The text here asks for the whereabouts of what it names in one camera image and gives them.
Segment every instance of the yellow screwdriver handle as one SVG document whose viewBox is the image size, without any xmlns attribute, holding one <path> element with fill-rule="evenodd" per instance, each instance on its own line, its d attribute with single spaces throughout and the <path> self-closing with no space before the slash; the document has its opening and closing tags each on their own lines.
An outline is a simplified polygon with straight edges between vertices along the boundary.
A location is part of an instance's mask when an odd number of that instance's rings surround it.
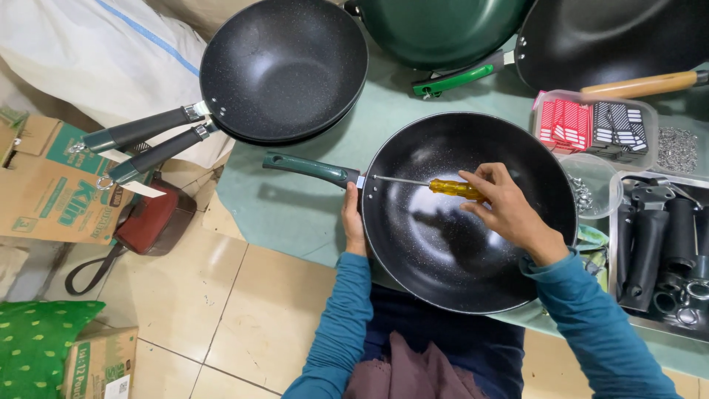
<svg viewBox="0 0 709 399">
<path fill-rule="evenodd" d="M 428 184 L 428 188 L 433 192 L 440 192 L 447 195 L 457 195 L 459 197 L 464 197 L 468 200 L 476 200 L 478 202 L 485 199 L 485 196 L 469 183 L 457 182 L 454 180 L 433 179 Z"/>
</svg>

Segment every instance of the tile floor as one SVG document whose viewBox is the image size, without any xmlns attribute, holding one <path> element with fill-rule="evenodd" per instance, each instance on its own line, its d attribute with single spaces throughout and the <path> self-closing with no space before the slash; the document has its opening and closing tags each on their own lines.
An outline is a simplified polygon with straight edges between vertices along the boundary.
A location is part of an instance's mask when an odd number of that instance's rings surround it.
<svg viewBox="0 0 709 399">
<path fill-rule="evenodd" d="M 166 180 L 191 186 L 204 210 L 216 186 L 212 172 L 172 170 Z M 204 229 L 202 217 L 166 256 L 123 255 L 82 299 L 106 302 L 100 323 L 139 326 L 132 399 L 277 398 L 300 374 L 335 271 Z M 76 299 L 64 291 L 66 274 L 108 250 L 75 245 L 46 298 Z M 92 273 L 82 271 L 76 286 Z M 525 350 L 524 399 L 591 397 L 564 340 L 528 330 Z M 685 399 L 709 399 L 709 381 L 668 374 Z"/>
</svg>

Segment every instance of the plastic bag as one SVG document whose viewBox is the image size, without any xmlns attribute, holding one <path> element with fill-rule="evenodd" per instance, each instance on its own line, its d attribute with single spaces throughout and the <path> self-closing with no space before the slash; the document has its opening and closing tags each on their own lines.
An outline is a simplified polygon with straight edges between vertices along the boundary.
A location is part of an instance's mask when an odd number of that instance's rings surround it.
<svg viewBox="0 0 709 399">
<path fill-rule="evenodd" d="M 205 48 L 188 25 L 142 0 L 4 0 L 0 13 L 0 56 L 10 68 L 105 127 L 201 101 Z M 219 132 L 175 158 L 209 168 L 232 146 Z"/>
</svg>

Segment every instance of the green bag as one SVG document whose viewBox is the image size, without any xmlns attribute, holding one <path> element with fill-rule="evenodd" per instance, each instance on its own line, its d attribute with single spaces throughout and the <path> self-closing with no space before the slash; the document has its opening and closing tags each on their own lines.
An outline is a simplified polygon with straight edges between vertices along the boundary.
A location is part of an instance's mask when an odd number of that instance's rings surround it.
<svg viewBox="0 0 709 399">
<path fill-rule="evenodd" d="M 0 303 L 0 398 L 61 398 L 69 348 L 104 306 L 97 301 Z"/>
</svg>

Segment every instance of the pile of screws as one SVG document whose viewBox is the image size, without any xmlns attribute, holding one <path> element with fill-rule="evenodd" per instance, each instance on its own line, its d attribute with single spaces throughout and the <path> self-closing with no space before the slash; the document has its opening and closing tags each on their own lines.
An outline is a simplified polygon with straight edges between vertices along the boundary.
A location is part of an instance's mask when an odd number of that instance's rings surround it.
<svg viewBox="0 0 709 399">
<path fill-rule="evenodd" d="M 694 173 L 697 136 L 677 128 L 660 128 L 657 165 L 673 172 Z"/>
<path fill-rule="evenodd" d="M 580 177 L 569 176 L 569 182 L 574 189 L 574 198 L 576 198 L 576 210 L 581 214 L 593 207 L 593 198 L 586 187 L 586 183 Z"/>
</svg>

